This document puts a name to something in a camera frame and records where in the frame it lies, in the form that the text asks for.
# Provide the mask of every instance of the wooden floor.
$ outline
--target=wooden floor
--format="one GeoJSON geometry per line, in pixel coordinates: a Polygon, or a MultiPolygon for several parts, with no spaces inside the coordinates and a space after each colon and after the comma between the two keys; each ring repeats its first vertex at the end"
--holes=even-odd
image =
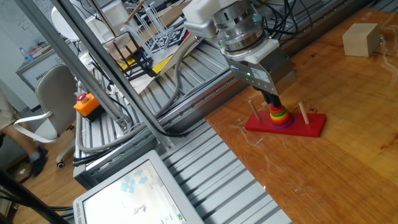
{"type": "MultiPolygon", "coordinates": [[[[86,192],[73,178],[73,152],[64,157],[65,167],[63,169],[58,169],[55,162],[55,158],[57,158],[72,137],[72,132],[67,131],[61,135],[58,141],[51,144],[44,144],[43,147],[49,150],[47,154],[49,161],[38,177],[29,179],[24,183],[25,187],[47,205],[72,206],[72,202],[86,192]]],[[[20,206],[13,223],[47,224],[48,222],[32,209],[20,206]]]]}

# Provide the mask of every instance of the chair wheel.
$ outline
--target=chair wheel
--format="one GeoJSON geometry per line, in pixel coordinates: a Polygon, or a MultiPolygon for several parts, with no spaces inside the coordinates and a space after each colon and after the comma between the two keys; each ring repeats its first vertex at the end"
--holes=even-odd
{"type": "Polygon", "coordinates": [[[61,162],[59,162],[59,163],[57,163],[57,167],[59,168],[59,169],[61,169],[61,168],[63,168],[65,166],[65,164],[61,161],[61,162]]]}

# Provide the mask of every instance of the wooden block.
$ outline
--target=wooden block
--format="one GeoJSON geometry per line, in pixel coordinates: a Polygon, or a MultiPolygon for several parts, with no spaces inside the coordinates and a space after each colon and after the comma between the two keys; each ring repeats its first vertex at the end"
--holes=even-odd
{"type": "Polygon", "coordinates": [[[380,45],[379,24],[353,24],[343,34],[346,55],[369,57],[380,45]]]}

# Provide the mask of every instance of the water bottle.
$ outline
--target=water bottle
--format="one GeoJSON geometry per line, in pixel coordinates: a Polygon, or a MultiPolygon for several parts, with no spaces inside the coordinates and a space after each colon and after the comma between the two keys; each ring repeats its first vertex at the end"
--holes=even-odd
{"type": "Polygon", "coordinates": [[[26,50],[24,50],[22,47],[20,47],[19,50],[28,62],[33,62],[33,57],[26,50]]]}

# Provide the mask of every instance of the black shoe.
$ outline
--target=black shoe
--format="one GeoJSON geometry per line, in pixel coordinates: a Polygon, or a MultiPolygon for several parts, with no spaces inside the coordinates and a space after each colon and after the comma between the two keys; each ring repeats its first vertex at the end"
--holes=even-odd
{"type": "Polygon", "coordinates": [[[46,164],[47,160],[48,158],[46,156],[40,156],[40,158],[31,162],[32,168],[29,175],[32,177],[37,177],[43,171],[44,165],[46,164]]]}
{"type": "Polygon", "coordinates": [[[45,156],[47,155],[47,153],[49,153],[48,150],[46,150],[45,148],[42,148],[40,146],[37,146],[37,151],[40,153],[40,155],[45,156]]]}

